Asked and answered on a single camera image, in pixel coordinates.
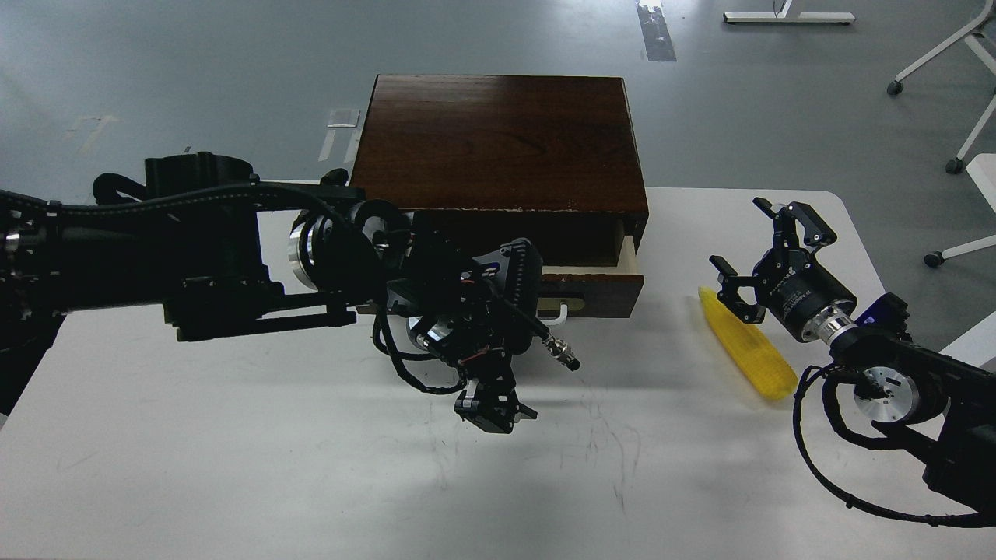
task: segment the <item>yellow corn cob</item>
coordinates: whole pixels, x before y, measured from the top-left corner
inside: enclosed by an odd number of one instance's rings
[[[796,373],[760,329],[741,323],[705,286],[698,288],[698,299],[712,332],[758,393],[777,401],[795,390]]]

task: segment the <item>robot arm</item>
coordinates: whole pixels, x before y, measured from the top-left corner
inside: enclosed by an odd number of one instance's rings
[[[101,175],[94,183],[97,206],[0,191],[0,413],[9,414],[63,317],[77,310],[161,304],[178,340],[203,341],[349,325],[356,321],[349,308],[374,305],[374,329],[384,337],[379,346],[399,375],[437,394],[476,381],[495,393],[487,402],[498,403],[476,414],[507,413],[502,418],[519,412],[510,363],[498,376],[504,383],[495,383],[461,361],[490,348],[521,354],[533,336],[548,348],[563,345],[535,320],[542,259],[527,240],[508,246],[529,259],[511,252],[494,260],[464,256],[418,216],[364,200],[361,190],[346,186],[342,170],[319,185],[267,182],[245,161],[202,152],[147,159],[145,174],[146,185]],[[303,210],[289,254],[315,293],[285,294],[262,262],[256,212],[285,209]],[[325,312],[266,317],[309,307]],[[457,368],[457,387],[427,388],[407,373],[405,359],[424,358],[397,349],[387,312],[453,325],[461,345],[426,348],[431,354],[424,356]],[[466,321],[456,324],[457,317]],[[428,322],[416,326],[420,334]],[[512,429],[511,422],[498,425]]]
[[[807,204],[775,206],[763,198],[755,205],[772,219],[773,247],[751,276],[737,276],[722,257],[710,261],[719,270],[718,299],[745,323],[760,323],[767,309],[799,342],[822,340],[834,363],[810,371],[796,394],[794,428],[800,452],[814,474],[848,507],[905,521],[978,527],[996,525],[996,376],[948,356],[921,348],[906,333],[906,304],[885,294],[856,320],[857,298],[816,259],[837,236]],[[805,229],[803,244],[797,224]],[[754,288],[757,303],[737,293]],[[869,449],[904,449],[925,464],[927,487],[978,511],[977,514],[929,516],[891,511],[860,500],[823,477],[806,452],[801,432],[802,398],[818,377],[826,379],[824,408],[834,431]],[[867,437],[847,428],[837,397],[839,385],[854,386],[858,408],[883,437]],[[947,409],[937,440],[909,426],[936,418]]]

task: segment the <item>dark wood surface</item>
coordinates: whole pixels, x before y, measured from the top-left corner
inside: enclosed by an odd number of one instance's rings
[[[525,236],[548,264],[613,265],[647,220],[621,78],[378,76],[352,185],[468,253]]]
[[[643,289],[641,274],[544,274],[541,298],[580,298],[585,307],[571,317],[628,318]],[[543,317],[557,313],[540,312]]]

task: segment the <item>black cable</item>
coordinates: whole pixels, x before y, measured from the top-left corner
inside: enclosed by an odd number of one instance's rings
[[[384,345],[383,340],[380,337],[380,315],[375,315],[373,317],[373,333],[371,334],[373,339],[373,345],[380,350],[382,354],[390,356],[390,351],[387,346]],[[408,352],[399,352],[402,360],[409,362],[428,362],[429,360],[435,360],[436,357],[431,354],[410,354]]]
[[[546,325],[544,325],[542,321],[540,321],[539,319],[537,319],[535,316],[529,315],[525,311],[519,309],[519,306],[515,305],[514,303],[508,301],[507,299],[505,299],[503,297],[496,296],[496,299],[499,302],[501,302],[502,305],[504,305],[505,307],[507,307],[508,309],[510,309],[512,311],[512,313],[514,313],[520,319],[522,319],[523,321],[525,321],[526,324],[529,326],[530,330],[532,330],[533,333],[536,334],[536,336],[540,337],[540,339],[542,339],[542,340],[545,341],[545,340],[547,340],[548,337],[550,337],[550,329]]]
[[[163,212],[184,206],[259,201],[268,198],[293,202],[296,207],[315,210],[328,216],[336,227],[344,229],[349,227],[346,219],[319,196],[296,186],[279,182],[240,182],[192,190],[152,200],[108,206],[51,204],[34,196],[0,190],[0,202],[6,202],[18,210],[29,210],[44,214],[51,209],[58,208],[60,215],[92,218],[138,215],[150,212]]]
[[[823,377],[826,371],[830,367],[818,368],[817,366],[810,366],[806,368],[803,372],[802,379],[799,380],[799,388],[796,390],[794,395],[795,402],[792,405],[792,432],[796,437],[796,445],[799,448],[799,453],[803,457],[803,461],[806,462],[806,466],[809,467],[810,472],[813,476],[823,484],[824,488],[832,493],[834,496],[839,498],[844,502],[848,508],[858,509],[865,513],[870,513],[878,517],[884,517],[886,519],[895,519],[898,521],[909,521],[912,523],[924,523],[932,527],[945,526],[945,527],[962,527],[962,528],[978,528],[978,527],[994,527],[996,526],[996,518],[991,516],[982,515],[981,513],[967,513],[962,515],[913,515],[910,513],[902,513],[900,511],[894,511],[880,505],[873,504],[868,501],[864,501],[853,494],[844,491],[842,488],[830,482],[809,456],[809,452],[806,450],[806,443],[803,440],[802,432],[802,421],[803,421],[803,398],[806,396],[806,391],[816,382],[817,379]]]
[[[397,376],[402,378],[405,383],[423,393],[429,393],[431,395],[452,395],[467,386],[467,380],[465,380],[462,375],[456,382],[456,385],[451,387],[429,387],[419,381],[418,378],[412,375],[411,372],[404,366],[404,360],[400,355],[401,352],[398,351],[397,345],[394,343],[394,335],[390,331],[390,323],[387,322],[387,309],[383,304],[377,305],[376,316],[383,326],[383,340],[387,347],[387,355],[390,357],[390,362],[394,365],[394,370],[397,372]]]

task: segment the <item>gray floor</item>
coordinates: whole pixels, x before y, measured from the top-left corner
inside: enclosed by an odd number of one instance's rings
[[[940,348],[996,310],[996,250],[920,260],[996,232],[972,180],[942,170],[996,79],[958,45],[899,98],[884,89],[982,2],[797,1],[858,22],[727,26],[766,0],[665,0],[677,62],[660,63],[633,0],[5,2],[0,187],[83,202],[99,173],[141,179],[143,158],[188,146],[317,178],[345,153],[318,161],[329,110],[364,108],[378,73],[623,76],[647,186],[836,193],[916,340]]]

